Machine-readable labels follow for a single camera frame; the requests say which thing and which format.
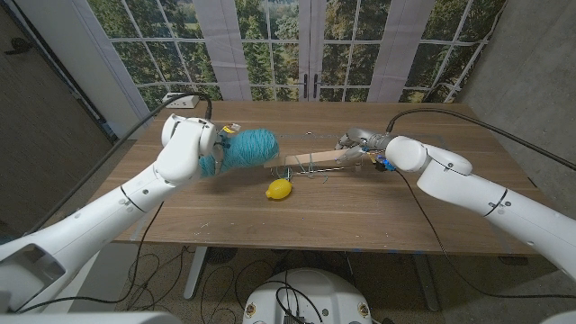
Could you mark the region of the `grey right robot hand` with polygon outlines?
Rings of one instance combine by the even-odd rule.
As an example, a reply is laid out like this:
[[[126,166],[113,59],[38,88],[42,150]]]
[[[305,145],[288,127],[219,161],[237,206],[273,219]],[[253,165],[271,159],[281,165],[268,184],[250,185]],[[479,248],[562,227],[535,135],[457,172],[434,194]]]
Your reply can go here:
[[[359,158],[371,150],[386,150],[392,139],[393,136],[390,133],[380,134],[371,130],[351,128],[338,140],[335,146],[336,150],[345,150],[336,158],[336,162],[341,164]]]

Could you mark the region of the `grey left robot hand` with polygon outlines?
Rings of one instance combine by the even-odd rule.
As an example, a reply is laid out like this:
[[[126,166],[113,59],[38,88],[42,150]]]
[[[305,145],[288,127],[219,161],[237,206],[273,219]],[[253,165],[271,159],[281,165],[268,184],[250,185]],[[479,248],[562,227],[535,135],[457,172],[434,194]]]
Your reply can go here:
[[[214,159],[214,174],[219,175],[230,169],[227,153],[230,149],[230,136],[225,130],[217,132],[215,143],[212,147],[212,157]]]

